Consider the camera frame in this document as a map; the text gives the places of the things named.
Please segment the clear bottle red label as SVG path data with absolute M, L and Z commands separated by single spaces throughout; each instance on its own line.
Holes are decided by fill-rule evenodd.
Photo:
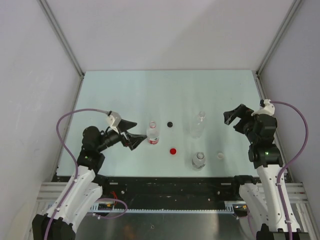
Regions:
M 151 121 L 146 131 L 147 141 L 151 145 L 156 145 L 159 142 L 159 131 L 155 121 Z

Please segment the red bottle cap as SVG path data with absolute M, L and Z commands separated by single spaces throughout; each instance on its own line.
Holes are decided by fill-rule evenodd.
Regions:
M 176 148 L 173 147 L 169 150 L 169 152 L 171 155 L 175 155 L 177 153 L 177 150 L 176 150 Z

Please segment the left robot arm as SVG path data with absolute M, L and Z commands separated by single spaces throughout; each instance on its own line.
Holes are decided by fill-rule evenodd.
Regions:
M 54 204 L 46 213 L 37 214 L 32 221 L 35 240 L 74 240 L 77 230 L 90 208 L 98 200 L 110 196 L 111 188 L 94 179 L 102 167 L 103 151 L 117 143 L 134 150 L 147 136 L 132 134 L 129 129 L 137 123 L 121 120 L 116 129 L 105 131 L 89 126 L 82 133 L 82 146 L 75 171 Z

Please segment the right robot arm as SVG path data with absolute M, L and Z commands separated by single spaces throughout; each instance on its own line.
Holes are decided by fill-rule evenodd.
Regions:
M 309 233 L 301 230 L 290 204 L 284 176 L 289 164 L 283 162 L 274 142 L 278 127 L 274 105 L 275 101 L 264 99 L 257 111 L 240 104 L 223 113 L 226 125 L 239 118 L 233 128 L 250 143 L 248 158 L 264 192 L 260 194 L 252 176 L 237 175 L 230 194 L 237 201 L 245 201 L 248 222 L 255 223 L 252 231 L 256 240 L 309 240 Z

